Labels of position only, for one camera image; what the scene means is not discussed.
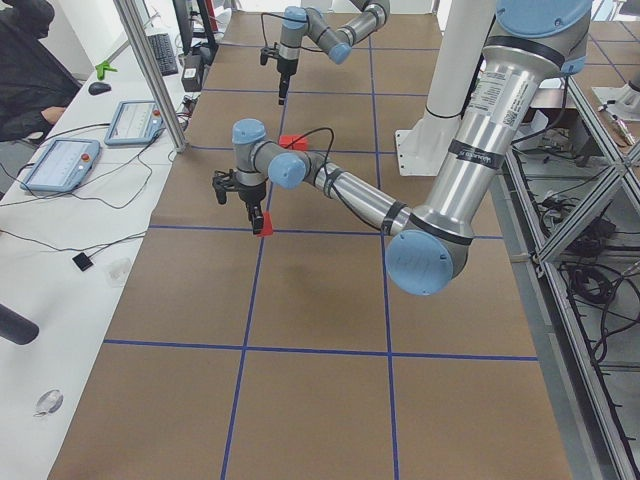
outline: white pole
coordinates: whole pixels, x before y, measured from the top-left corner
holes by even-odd
[[[400,175],[438,174],[460,126],[495,9],[496,0],[453,0],[424,116],[412,130],[396,131]]]
[[[162,79],[160,68],[147,41],[140,13],[133,0],[114,0],[114,4],[129,38],[133,53],[138,60],[138,65],[140,65],[140,70],[142,70],[142,75],[147,81],[153,99],[158,105],[164,125],[171,136],[171,140],[173,140],[176,151],[181,153],[186,148],[187,141],[173,109],[171,97]]]

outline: person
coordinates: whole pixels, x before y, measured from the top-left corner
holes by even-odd
[[[0,142],[45,135],[80,89],[40,43],[55,10],[46,0],[3,0],[0,11]]]

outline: warning label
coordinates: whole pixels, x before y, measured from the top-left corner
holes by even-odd
[[[536,90],[533,82],[511,71],[487,72],[480,78],[467,111],[517,130]]]
[[[467,110],[474,109],[478,113],[491,115],[500,100],[502,92],[504,92],[504,87],[509,77],[511,77],[509,73],[485,73],[478,82],[473,95],[471,95],[471,102],[469,102]]]

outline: red object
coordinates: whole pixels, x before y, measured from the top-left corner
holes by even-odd
[[[268,237],[273,235],[273,224],[271,223],[271,214],[269,212],[263,212],[264,226],[262,231],[256,235],[256,237]]]
[[[300,138],[300,135],[280,135],[278,145],[280,145],[282,148],[288,148],[290,150],[300,150],[302,152],[306,152],[309,148],[307,137]]]
[[[209,10],[207,14],[209,15],[209,22],[211,23],[211,28],[213,29],[214,32],[217,32],[218,23],[216,22],[216,16],[214,13],[212,0],[207,0],[207,10]]]

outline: red block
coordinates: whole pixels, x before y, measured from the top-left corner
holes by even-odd
[[[282,148],[306,152],[309,148],[307,137],[300,138],[299,140],[294,142],[294,140],[296,140],[297,138],[300,138],[300,135],[280,135],[278,145],[280,145]]]
[[[264,217],[264,225],[262,231],[256,235],[256,237],[268,237],[273,235],[273,224],[271,223],[271,214],[269,212],[262,212]]]

